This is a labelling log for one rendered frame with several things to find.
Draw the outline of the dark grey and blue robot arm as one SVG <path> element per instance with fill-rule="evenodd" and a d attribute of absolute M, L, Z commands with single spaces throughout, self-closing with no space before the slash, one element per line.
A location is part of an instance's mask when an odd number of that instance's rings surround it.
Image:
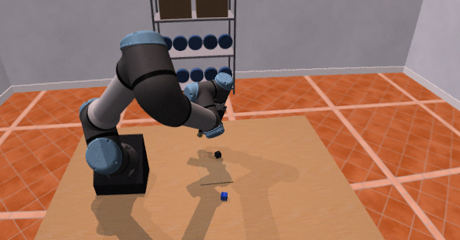
<path fill-rule="evenodd" d="M 183 93 L 160 33 L 129 34 L 120 42 L 120 50 L 116 76 L 101 97 L 79 108 L 87 144 L 86 161 L 91 169 L 110 174 L 106 176 L 113 180 L 127 180 L 137 171 L 138 154 L 130 145 L 121 143 L 116 128 L 121 113 L 134 98 L 163 125 L 201 129 L 208 139 L 224 133 L 217 110 L 224 107 L 232 90 L 231 75 L 219 73 L 214 80 L 187 84 Z"/>

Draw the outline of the blue die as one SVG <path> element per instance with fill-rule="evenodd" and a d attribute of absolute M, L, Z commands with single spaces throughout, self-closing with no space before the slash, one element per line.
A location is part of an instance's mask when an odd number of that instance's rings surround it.
<path fill-rule="evenodd" d="M 221 192 L 221 200 L 227 201 L 227 198 L 228 198 L 228 192 Z"/>

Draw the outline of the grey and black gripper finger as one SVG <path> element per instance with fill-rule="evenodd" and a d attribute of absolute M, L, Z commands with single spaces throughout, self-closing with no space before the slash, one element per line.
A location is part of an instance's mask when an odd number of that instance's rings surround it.
<path fill-rule="evenodd" d="M 199 129 L 199 132 L 198 132 L 199 138 L 201 137 L 201 134 L 205 135 L 204 131 Z"/>

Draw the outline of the black die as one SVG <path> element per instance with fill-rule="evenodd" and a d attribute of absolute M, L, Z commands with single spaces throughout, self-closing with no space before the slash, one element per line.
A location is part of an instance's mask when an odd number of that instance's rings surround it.
<path fill-rule="evenodd" d="M 221 158 L 221 152 L 220 151 L 214 152 L 214 156 L 216 157 L 216 159 Z"/>

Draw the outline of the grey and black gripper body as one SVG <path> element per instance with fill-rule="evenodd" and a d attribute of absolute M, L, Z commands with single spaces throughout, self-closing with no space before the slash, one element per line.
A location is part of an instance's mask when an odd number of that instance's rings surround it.
<path fill-rule="evenodd" d="M 224 116 L 224 114 L 225 114 L 226 108 L 227 108 L 227 107 L 224 106 L 224 107 L 222 108 L 223 110 L 222 110 L 222 109 L 221 109 L 221 110 L 217 110 L 217 111 L 218 111 L 218 114 L 219 114 L 219 116 L 220 116 L 220 118 L 221 118 L 221 120 L 222 120 L 222 118 L 223 118 L 223 116 Z"/>

